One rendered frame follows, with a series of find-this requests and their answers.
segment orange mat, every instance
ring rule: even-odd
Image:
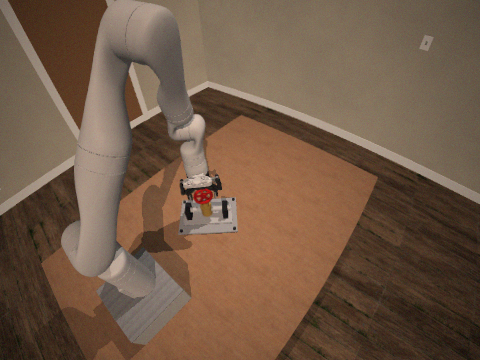
[[[145,346],[131,344],[63,249],[43,268],[87,359],[275,359],[321,290],[376,177],[240,116],[205,141],[235,197],[238,233],[178,235],[179,158],[120,203],[118,242],[144,247],[191,300]]]

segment electrical outlet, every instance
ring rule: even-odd
[[[430,49],[430,45],[432,45],[433,36],[425,35],[422,40],[422,44],[420,45],[420,50],[428,51]]]

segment red wheel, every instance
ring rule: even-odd
[[[200,189],[195,191],[193,199],[197,204],[207,204],[213,198],[213,193],[210,189]]]

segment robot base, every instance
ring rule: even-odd
[[[98,288],[97,294],[128,340],[146,345],[188,303],[190,295],[145,249],[135,257],[150,271],[155,269],[155,288],[150,294],[133,299],[109,283]]]
[[[238,232],[235,198],[212,199],[212,215],[203,216],[200,205],[184,200],[178,235]]]

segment white robotic arm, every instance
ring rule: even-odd
[[[203,149],[205,121],[193,113],[186,91],[175,18],[158,5],[117,0],[100,23],[75,156],[80,220],[65,229],[61,242],[79,273],[99,276],[119,291],[141,297],[154,288],[155,275],[116,241],[132,146],[124,98],[132,61],[148,65],[160,79],[157,100],[168,134],[187,141],[180,152],[189,182],[211,184]]]

